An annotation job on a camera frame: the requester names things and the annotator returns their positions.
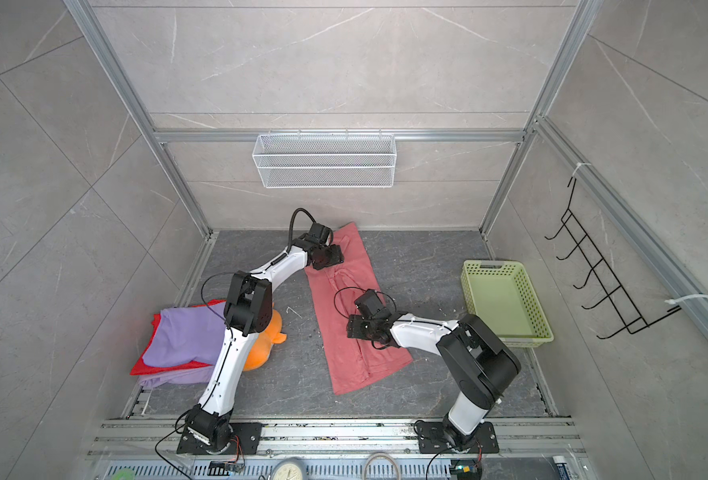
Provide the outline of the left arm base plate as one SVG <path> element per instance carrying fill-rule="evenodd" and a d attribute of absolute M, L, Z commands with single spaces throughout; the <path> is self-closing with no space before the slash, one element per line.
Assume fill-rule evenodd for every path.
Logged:
<path fill-rule="evenodd" d="M 191 455 L 231 455 L 238 451 L 246 455 L 257 453 L 263 425 L 259 422 L 228 424 L 216 432 L 215 445 L 202 442 L 188 427 L 185 427 L 176 448 L 176 453 Z"/>

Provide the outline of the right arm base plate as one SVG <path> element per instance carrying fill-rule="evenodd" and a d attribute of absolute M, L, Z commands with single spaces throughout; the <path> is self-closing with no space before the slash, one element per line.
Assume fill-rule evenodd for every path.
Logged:
<path fill-rule="evenodd" d="M 478 424 L 469 435 L 460 433 L 451 424 L 443 422 L 416 420 L 412 427 L 422 454 L 469 451 L 477 454 L 497 454 L 500 452 L 497 434 L 490 422 Z"/>

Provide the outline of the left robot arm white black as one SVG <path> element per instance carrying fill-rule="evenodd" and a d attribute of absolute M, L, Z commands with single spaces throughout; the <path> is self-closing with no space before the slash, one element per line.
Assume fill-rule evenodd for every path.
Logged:
<path fill-rule="evenodd" d="M 222 313 L 222 348 L 204 393 L 185 416 L 187 439 L 208 454 L 230 448 L 235 442 L 230 417 L 236 389 L 250 350 L 272 319 L 274 290 L 308 266 L 322 270 L 343 260 L 341 247 L 336 244 L 298 238 L 264 265 L 233 275 Z"/>

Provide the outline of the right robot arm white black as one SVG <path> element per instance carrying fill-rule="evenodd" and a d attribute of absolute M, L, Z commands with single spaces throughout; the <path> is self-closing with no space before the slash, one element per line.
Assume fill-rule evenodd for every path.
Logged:
<path fill-rule="evenodd" d="M 521 363 L 503 341 L 477 316 L 439 321 L 413 314 L 385 317 L 351 315 L 346 327 L 351 339 L 373 346 L 412 348 L 438 355 L 459 388 L 459 394 L 438 422 L 415 426 L 421 439 L 438 451 L 463 452 L 489 440 L 487 414 L 521 372 Z"/>

